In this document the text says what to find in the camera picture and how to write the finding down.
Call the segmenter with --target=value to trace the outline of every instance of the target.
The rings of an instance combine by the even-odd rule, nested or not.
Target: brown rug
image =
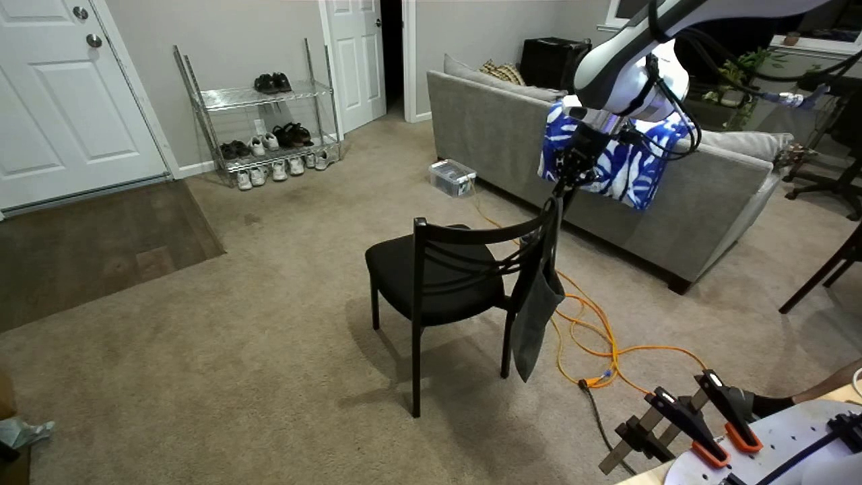
[[[224,254],[186,184],[0,225],[0,331]]]

